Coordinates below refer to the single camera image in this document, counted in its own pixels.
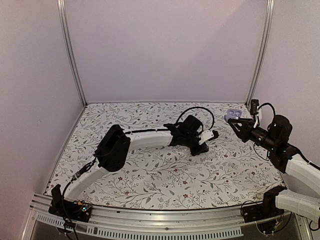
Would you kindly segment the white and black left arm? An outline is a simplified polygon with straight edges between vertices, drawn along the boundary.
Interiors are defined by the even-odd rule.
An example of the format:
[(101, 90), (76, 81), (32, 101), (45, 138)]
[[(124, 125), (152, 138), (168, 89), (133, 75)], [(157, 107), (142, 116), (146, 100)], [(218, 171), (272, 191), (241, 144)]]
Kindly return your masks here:
[(160, 129), (125, 132), (120, 125), (112, 125), (98, 144), (93, 159), (73, 174), (63, 190), (64, 198), (59, 198), (54, 207), (63, 217), (70, 217), (75, 211), (71, 202), (98, 179), (121, 170), (128, 154), (135, 150), (183, 146), (189, 148), (192, 156), (197, 156), (206, 153), (209, 150), (206, 142), (218, 135), (213, 129), (204, 130), (202, 122), (192, 115), (183, 122), (166, 123)]

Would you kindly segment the purple earbud charging case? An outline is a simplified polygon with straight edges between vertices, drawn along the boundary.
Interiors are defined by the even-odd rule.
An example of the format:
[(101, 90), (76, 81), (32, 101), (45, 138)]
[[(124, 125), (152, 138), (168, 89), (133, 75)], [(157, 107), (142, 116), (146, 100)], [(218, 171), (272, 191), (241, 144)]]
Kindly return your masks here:
[(242, 111), (238, 109), (228, 109), (224, 115), (224, 120), (227, 123), (229, 119), (239, 120), (242, 116)]

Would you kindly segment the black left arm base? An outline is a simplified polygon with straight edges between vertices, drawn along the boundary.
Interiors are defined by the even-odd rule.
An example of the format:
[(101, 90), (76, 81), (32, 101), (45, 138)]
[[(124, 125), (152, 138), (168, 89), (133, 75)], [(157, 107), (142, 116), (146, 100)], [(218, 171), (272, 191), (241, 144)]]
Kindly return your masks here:
[(88, 223), (92, 213), (92, 205), (84, 200), (69, 201), (61, 193), (61, 185), (57, 184), (51, 190), (52, 200), (48, 212), (52, 215), (75, 221)]

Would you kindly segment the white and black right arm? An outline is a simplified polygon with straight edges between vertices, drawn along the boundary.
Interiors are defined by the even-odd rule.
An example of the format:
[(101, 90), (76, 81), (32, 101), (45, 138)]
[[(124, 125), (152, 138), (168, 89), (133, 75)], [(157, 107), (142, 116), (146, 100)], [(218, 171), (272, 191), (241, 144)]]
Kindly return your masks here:
[[(229, 119), (236, 136), (244, 143), (252, 141), (269, 152), (272, 165), (283, 174), (303, 182), (316, 193), (320, 192), (320, 168), (303, 157), (301, 151), (289, 144), (293, 129), (290, 121), (283, 115), (276, 114), (268, 130), (259, 126), (253, 119)], [(276, 186), (263, 194), (263, 201), (257, 207), (244, 207), (246, 222), (274, 217), (290, 211), (315, 223), (320, 222), (319, 198), (299, 194), (284, 186)]]

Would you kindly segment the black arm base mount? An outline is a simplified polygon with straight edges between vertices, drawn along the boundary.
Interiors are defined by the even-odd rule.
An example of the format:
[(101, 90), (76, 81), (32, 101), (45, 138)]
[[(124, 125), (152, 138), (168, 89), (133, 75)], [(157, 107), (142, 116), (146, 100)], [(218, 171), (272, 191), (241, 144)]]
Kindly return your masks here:
[(240, 214), (244, 222), (250, 223), (284, 214), (285, 211), (283, 209), (276, 207), (276, 196), (283, 190), (287, 190), (287, 188), (281, 185), (273, 187), (263, 194), (262, 203), (242, 206), (240, 208)]

